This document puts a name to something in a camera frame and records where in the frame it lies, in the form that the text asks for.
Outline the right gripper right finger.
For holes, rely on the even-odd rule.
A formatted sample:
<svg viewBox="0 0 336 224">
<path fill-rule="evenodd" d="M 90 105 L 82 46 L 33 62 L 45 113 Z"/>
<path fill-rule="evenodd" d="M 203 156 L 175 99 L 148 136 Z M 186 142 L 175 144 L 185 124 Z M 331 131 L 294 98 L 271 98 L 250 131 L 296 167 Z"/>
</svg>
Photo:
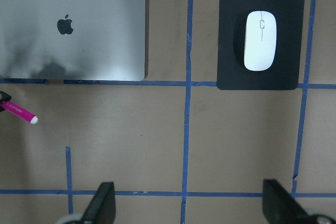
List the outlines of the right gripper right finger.
<svg viewBox="0 0 336 224">
<path fill-rule="evenodd" d="M 270 224 L 315 223 L 310 216 L 276 179 L 264 179 L 262 211 Z"/>
</svg>

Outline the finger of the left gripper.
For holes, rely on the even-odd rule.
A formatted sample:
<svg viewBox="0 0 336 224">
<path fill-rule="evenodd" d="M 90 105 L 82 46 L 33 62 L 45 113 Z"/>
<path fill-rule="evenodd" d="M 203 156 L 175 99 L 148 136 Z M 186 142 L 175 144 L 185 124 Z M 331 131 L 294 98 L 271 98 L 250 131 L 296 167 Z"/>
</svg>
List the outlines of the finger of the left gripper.
<svg viewBox="0 0 336 224">
<path fill-rule="evenodd" d="M 11 100 L 11 96 L 4 91 L 0 91 L 0 102 L 8 102 Z"/>
</svg>

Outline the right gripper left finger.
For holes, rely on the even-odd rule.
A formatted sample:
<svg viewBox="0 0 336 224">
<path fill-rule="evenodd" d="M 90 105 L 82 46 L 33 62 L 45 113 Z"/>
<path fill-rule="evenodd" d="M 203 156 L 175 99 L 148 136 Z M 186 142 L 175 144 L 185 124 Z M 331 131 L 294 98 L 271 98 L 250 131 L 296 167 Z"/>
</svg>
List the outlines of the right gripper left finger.
<svg viewBox="0 0 336 224">
<path fill-rule="evenodd" d="M 81 223 L 114 223 L 116 199 L 114 182 L 103 182 L 81 217 Z"/>
</svg>

